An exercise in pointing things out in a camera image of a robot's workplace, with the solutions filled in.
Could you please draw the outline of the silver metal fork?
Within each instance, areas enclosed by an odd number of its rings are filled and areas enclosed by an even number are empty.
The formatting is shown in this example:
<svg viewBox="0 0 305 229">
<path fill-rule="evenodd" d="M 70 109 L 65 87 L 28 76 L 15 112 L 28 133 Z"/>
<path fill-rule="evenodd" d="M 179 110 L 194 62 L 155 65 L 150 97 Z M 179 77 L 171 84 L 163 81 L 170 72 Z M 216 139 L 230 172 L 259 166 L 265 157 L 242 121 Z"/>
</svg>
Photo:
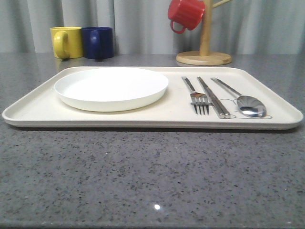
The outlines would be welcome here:
<svg viewBox="0 0 305 229">
<path fill-rule="evenodd" d="M 186 83 L 187 87 L 191 92 L 191 105 L 193 106 L 196 115 L 209 115 L 210 103 L 208 102 L 207 95 L 204 93 L 197 92 L 187 77 L 182 77 L 182 80 Z"/>
</svg>

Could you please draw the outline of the white round plate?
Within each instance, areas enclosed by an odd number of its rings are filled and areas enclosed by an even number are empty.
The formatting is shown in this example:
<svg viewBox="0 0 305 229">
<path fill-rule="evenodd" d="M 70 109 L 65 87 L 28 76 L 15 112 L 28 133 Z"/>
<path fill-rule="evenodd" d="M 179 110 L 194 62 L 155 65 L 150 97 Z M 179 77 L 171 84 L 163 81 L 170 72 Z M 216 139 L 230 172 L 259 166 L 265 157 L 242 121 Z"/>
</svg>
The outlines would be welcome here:
<svg viewBox="0 0 305 229">
<path fill-rule="evenodd" d="M 106 67 L 71 73 L 54 90 L 67 105 L 86 111 L 137 109 L 159 100 L 169 80 L 162 73 L 133 67 Z"/>
</svg>

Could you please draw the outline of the silver metal spoon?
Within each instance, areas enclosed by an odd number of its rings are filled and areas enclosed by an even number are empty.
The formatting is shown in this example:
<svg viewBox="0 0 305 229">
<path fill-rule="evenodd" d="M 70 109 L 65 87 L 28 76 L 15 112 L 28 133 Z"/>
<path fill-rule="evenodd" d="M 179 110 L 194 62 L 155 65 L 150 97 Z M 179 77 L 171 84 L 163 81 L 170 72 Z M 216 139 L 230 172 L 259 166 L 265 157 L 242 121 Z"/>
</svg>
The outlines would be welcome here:
<svg viewBox="0 0 305 229">
<path fill-rule="evenodd" d="M 221 84 L 229 91 L 237 95 L 236 103 L 243 115 L 251 118 L 263 118 L 267 115 L 265 105 L 257 98 L 239 93 L 237 90 L 235 90 L 234 88 L 232 88 L 231 86 L 229 86 L 218 78 L 212 77 L 211 80 L 218 84 Z"/>
</svg>

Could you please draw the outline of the cream rabbit serving tray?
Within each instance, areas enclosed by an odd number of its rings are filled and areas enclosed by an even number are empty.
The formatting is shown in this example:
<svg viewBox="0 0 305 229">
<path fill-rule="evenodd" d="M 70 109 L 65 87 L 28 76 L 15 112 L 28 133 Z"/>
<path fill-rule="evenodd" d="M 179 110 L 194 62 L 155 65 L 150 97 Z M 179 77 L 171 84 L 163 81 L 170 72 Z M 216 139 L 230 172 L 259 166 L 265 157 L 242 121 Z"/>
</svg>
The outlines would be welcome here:
<svg viewBox="0 0 305 229">
<path fill-rule="evenodd" d="M 6 108 L 6 123 L 18 127 L 157 127 L 211 129 L 286 130 L 301 124 L 303 114 L 244 70 L 229 67 L 152 67 L 169 80 L 165 95 L 143 108 L 114 112 L 82 111 L 66 105 L 54 91 L 56 81 L 71 73 L 83 73 L 88 66 L 62 70 L 33 91 Z M 211 88 L 232 115 L 221 119 L 214 110 L 209 115 L 196 115 L 190 104 L 189 90 L 182 78 L 187 77 L 196 90 L 201 90 L 198 77 Z M 216 84 L 218 78 L 242 94 L 259 99 L 267 109 L 264 118 L 241 114 L 234 95 Z"/>
</svg>

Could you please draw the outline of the wooden mug tree stand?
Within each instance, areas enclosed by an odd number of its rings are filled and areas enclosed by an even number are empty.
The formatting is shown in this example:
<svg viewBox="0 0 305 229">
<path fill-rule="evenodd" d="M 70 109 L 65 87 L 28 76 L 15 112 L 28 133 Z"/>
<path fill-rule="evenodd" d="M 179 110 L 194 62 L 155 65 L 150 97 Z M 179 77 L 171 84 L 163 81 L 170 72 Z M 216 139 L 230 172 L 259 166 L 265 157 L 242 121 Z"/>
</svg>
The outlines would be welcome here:
<svg viewBox="0 0 305 229">
<path fill-rule="evenodd" d="M 199 51 L 181 52 L 176 55 L 176 61 L 200 66 L 224 65 L 232 62 L 231 55 L 210 51 L 213 2 L 213 0 L 204 0 L 206 10 L 201 24 Z"/>
</svg>

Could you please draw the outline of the grey curtain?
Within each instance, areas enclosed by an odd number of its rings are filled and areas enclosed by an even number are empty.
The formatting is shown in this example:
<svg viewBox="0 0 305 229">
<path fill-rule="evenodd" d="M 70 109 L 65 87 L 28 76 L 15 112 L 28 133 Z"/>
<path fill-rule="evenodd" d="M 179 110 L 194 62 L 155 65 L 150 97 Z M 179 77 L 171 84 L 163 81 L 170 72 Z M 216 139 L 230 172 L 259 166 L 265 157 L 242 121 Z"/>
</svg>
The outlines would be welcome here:
<svg viewBox="0 0 305 229">
<path fill-rule="evenodd" d="M 119 54 L 198 50 L 200 27 L 170 28 L 167 0 L 3 0 L 1 52 L 52 52 L 52 27 L 111 27 Z M 213 9 L 210 48 L 230 54 L 303 54 L 302 0 L 232 0 Z"/>
</svg>

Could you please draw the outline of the dark blue mug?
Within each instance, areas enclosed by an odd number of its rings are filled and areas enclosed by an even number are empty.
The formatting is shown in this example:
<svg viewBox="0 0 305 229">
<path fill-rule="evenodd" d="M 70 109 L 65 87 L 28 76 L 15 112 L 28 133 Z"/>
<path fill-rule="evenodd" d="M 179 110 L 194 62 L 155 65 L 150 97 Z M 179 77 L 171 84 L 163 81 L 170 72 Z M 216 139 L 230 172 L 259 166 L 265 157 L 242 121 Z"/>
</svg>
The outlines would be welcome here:
<svg viewBox="0 0 305 229">
<path fill-rule="evenodd" d="M 81 28 L 83 56 L 87 59 L 114 57 L 113 31 L 111 27 Z"/>
</svg>

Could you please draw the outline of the red mug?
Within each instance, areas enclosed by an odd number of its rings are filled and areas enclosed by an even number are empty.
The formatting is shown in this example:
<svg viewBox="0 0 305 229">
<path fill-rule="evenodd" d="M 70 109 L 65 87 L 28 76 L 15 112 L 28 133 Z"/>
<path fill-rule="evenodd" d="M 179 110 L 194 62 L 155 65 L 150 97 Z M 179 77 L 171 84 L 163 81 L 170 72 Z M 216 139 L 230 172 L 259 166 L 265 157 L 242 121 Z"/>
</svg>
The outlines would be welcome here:
<svg viewBox="0 0 305 229">
<path fill-rule="evenodd" d="M 172 0 L 168 8 L 168 19 L 173 32 L 181 34 L 194 30 L 205 12 L 202 0 Z"/>
</svg>

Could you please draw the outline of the yellow mug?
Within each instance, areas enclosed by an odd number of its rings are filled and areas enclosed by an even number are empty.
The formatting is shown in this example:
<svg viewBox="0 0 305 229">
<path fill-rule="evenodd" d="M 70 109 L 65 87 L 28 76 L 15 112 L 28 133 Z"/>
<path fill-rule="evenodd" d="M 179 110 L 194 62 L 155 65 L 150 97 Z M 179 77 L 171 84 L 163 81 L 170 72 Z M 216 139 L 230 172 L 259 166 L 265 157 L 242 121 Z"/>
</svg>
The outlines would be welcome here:
<svg viewBox="0 0 305 229">
<path fill-rule="evenodd" d="M 59 59 L 83 56 L 81 27 L 50 28 L 53 53 Z"/>
</svg>

